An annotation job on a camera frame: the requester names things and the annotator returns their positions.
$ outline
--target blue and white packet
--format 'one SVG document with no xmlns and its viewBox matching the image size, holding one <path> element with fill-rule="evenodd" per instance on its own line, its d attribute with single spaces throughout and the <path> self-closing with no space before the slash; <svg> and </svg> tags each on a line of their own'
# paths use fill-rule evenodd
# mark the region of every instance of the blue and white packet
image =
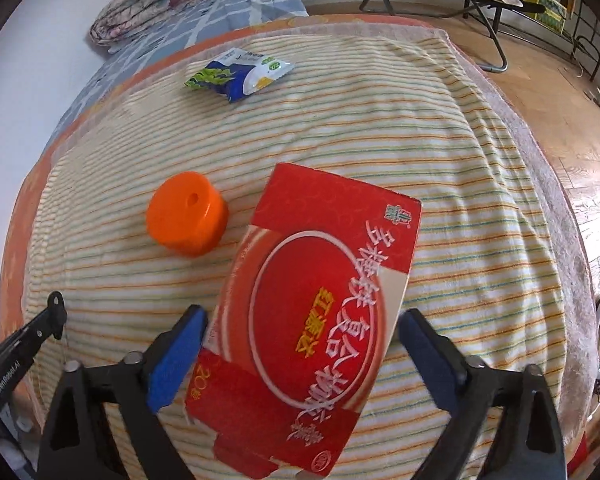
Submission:
<svg viewBox="0 0 600 480">
<path fill-rule="evenodd" d="M 232 48 L 196 72 L 185 85 L 194 89 L 211 88 L 232 102 L 262 90 L 293 67 L 293 63 L 274 56 Z"/>
</svg>

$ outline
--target orange cylinder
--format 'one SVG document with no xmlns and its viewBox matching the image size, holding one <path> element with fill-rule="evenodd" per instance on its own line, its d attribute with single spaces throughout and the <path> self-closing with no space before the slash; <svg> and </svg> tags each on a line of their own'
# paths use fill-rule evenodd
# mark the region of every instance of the orange cylinder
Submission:
<svg viewBox="0 0 600 480">
<path fill-rule="evenodd" d="M 186 171 L 155 191 L 146 228 L 159 244 L 186 256 L 202 256 L 220 241 L 228 216 L 226 202 L 206 177 Z"/>
</svg>

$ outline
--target blue gripper pad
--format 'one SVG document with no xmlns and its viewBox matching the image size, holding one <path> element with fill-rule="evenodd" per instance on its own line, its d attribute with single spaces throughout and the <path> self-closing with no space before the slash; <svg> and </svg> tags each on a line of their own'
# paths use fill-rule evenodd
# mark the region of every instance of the blue gripper pad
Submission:
<svg viewBox="0 0 600 480">
<path fill-rule="evenodd" d="M 155 365 L 146 394 L 146 403 L 152 413 L 157 413 L 175 399 L 182 380 L 198 357 L 205 328 L 206 312 L 199 308 Z"/>
<path fill-rule="evenodd" d="M 461 359 L 462 355 L 448 338 L 438 335 L 415 308 L 407 310 L 400 316 L 398 336 L 416 365 L 436 406 L 453 415 L 458 407 L 458 382 L 462 381 L 463 377 L 460 370 L 457 368 L 454 370 L 443 352 L 447 351 L 452 357 L 459 356 Z"/>
</svg>

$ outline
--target red box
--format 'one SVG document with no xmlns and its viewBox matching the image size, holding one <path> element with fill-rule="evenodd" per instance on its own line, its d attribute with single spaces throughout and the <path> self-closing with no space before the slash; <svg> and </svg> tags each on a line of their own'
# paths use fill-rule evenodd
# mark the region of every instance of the red box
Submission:
<svg viewBox="0 0 600 480">
<path fill-rule="evenodd" d="M 387 189 L 275 167 L 187 392 L 216 458 L 251 478 L 328 475 L 389 345 L 420 213 Z"/>
</svg>

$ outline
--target metal screw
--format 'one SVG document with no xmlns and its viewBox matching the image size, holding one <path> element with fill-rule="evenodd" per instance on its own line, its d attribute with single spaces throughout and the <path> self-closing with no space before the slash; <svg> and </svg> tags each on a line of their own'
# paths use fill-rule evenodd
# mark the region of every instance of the metal screw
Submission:
<svg viewBox="0 0 600 480">
<path fill-rule="evenodd" d="M 65 372 L 75 372 L 78 368 L 80 368 L 80 361 L 71 360 L 64 365 Z"/>
<path fill-rule="evenodd" d="M 477 355 L 468 355 L 465 357 L 466 363 L 471 368 L 484 368 L 485 364 L 482 359 L 480 359 Z"/>
<path fill-rule="evenodd" d="M 531 375 L 535 375 L 536 377 L 542 377 L 542 370 L 538 365 L 529 365 L 526 367 Z"/>
<path fill-rule="evenodd" d="M 125 365 L 137 365 L 142 362 L 142 352 L 129 352 L 122 361 Z"/>
</svg>

